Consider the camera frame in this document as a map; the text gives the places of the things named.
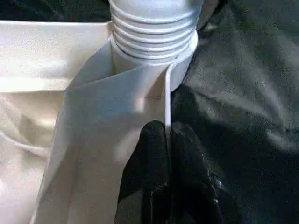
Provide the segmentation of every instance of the black glove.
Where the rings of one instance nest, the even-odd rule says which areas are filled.
[[[152,121],[141,131],[121,181],[116,224],[238,224],[235,200],[212,171],[204,148],[185,124]]]

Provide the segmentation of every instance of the white cord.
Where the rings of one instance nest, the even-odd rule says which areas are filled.
[[[19,141],[12,139],[11,137],[9,137],[2,130],[0,130],[0,136],[2,138],[4,138],[6,141],[13,143],[15,146],[25,149],[27,151],[30,151],[35,155],[38,155],[41,157],[49,157],[49,155],[50,155],[50,148],[48,148],[48,147],[39,147],[39,146],[33,146],[33,145],[21,143]]]

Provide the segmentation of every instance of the dark cloth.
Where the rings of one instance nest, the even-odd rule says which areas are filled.
[[[106,22],[108,0],[1,0],[0,20]]]
[[[242,223],[298,223],[299,1],[222,4],[172,94],[173,121],[194,129]]]

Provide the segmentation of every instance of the ribbed plastic pipe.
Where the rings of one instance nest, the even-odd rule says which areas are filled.
[[[133,58],[171,61],[190,45],[203,0],[110,0],[116,45]]]

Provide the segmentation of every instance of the white plastic bag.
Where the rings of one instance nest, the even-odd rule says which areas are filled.
[[[66,90],[45,170],[35,224],[111,224],[124,165],[141,128],[170,125],[170,92],[183,80],[197,34],[171,64],[138,66],[113,38]]]

